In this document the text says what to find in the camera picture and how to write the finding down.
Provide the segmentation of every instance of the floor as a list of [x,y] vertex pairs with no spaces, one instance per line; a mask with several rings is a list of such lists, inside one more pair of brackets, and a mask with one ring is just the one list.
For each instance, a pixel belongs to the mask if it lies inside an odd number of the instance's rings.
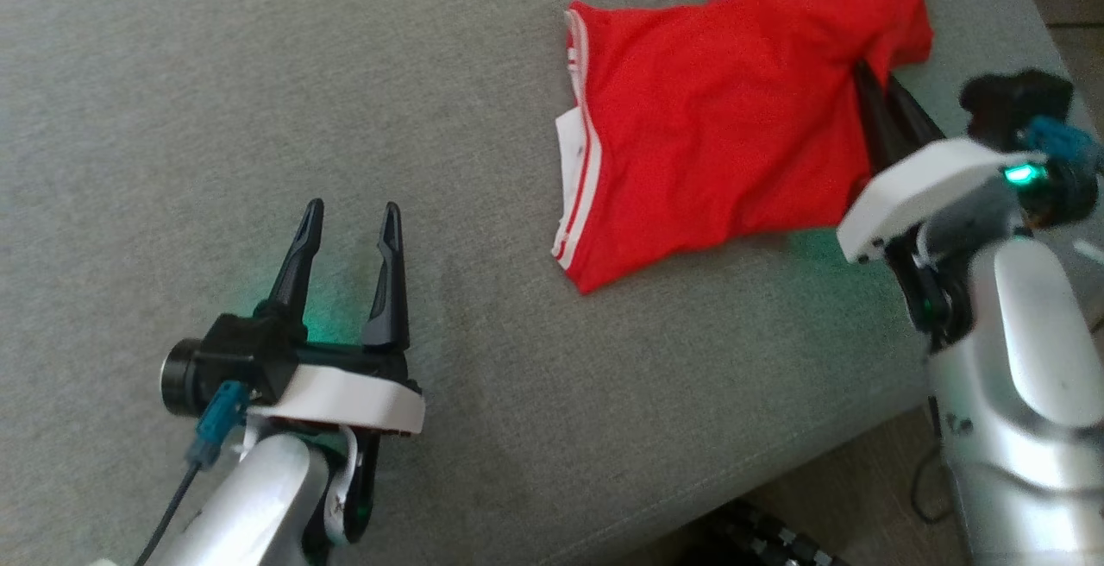
[[[1104,0],[1036,0],[1065,66],[1104,134]],[[1098,341],[1104,349],[1104,343]],[[909,503],[916,463],[935,444],[926,413],[914,409],[745,495],[749,502],[811,535],[853,566],[958,566],[965,557],[953,520],[920,522]],[[938,477],[923,484],[922,505],[946,504]],[[615,566],[670,566],[696,538],[682,528],[616,560]]]

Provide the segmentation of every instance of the black object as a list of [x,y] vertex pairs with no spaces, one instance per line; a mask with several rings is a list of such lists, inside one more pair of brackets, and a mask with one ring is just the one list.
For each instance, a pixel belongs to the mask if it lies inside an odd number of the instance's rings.
[[[883,172],[930,142],[945,138],[943,130],[892,75],[885,89],[867,62],[854,67],[859,117],[867,139],[872,172]],[[919,225],[889,241],[885,263],[898,279],[913,325],[930,333],[935,322],[946,319],[949,306],[940,291],[935,271],[919,267],[914,258]]]
[[150,555],[153,555],[153,549],[157,548],[158,543],[161,542],[161,537],[164,536],[164,531],[169,528],[169,522],[177,514],[180,502],[184,499],[184,493],[191,487],[192,480],[195,480],[198,472],[200,472],[200,463],[193,462],[189,464],[188,471],[184,473],[184,479],[180,481],[177,492],[169,500],[169,506],[164,509],[164,514],[161,515],[161,522],[157,524],[157,528],[153,530],[153,535],[150,535],[149,542],[146,543],[146,548],[142,549],[141,555],[138,555],[138,559],[135,559],[135,566],[145,566],[149,562]]
[[936,441],[943,441],[943,421],[940,421],[940,401],[927,396],[927,419],[932,423],[932,436]]
[[[731,566],[847,566],[808,535],[795,533],[785,523],[736,500],[705,515],[699,526],[712,554],[725,555]],[[692,562],[679,563],[689,566]]]
[[854,86],[872,172],[883,172],[930,142],[946,138],[893,75],[883,89],[870,65],[859,62]]
[[951,509],[947,509],[938,514],[927,514],[927,512],[925,512],[920,505],[920,483],[924,478],[924,471],[927,470],[933,462],[937,461],[938,457],[940,446],[934,445],[920,460],[920,463],[916,464],[916,470],[912,474],[912,483],[909,487],[909,504],[912,506],[912,511],[916,517],[922,520],[925,525],[938,525],[954,514],[954,511]]
[[1094,158],[1048,158],[1042,178],[1016,189],[1030,227],[1072,224],[1092,215],[1100,195],[1096,171]]
[[1072,102],[1073,83],[1038,70],[978,76],[958,95],[958,104],[970,113],[966,134],[1001,152],[1026,149],[1020,134],[1034,117],[1065,121]]
[[[388,378],[421,394],[417,382],[408,377],[404,354],[410,348],[406,271],[402,217],[394,203],[388,204],[380,228],[383,264],[360,343],[307,342],[302,316],[311,263],[321,245],[323,212],[322,200],[307,204],[272,291],[252,316],[221,314],[203,339],[182,339],[169,351],[161,369],[161,401],[170,413],[200,416],[225,381],[244,382],[256,404],[275,404],[299,365],[336,366]],[[357,468],[344,508],[350,542],[360,538],[371,517],[381,434],[353,428],[353,435]]]

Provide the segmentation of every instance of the gray fabric surface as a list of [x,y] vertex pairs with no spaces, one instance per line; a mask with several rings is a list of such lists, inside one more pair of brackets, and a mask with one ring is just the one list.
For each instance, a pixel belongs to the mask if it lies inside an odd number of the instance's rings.
[[[321,341],[354,339],[402,205],[428,404],[336,564],[599,559],[919,402],[889,276],[828,232],[575,293],[549,256],[570,1],[0,0],[0,559],[137,555],[192,429],[160,361],[267,291],[311,196]],[[935,54],[902,77],[949,132],[969,75],[1060,68],[1030,0],[930,4]]]

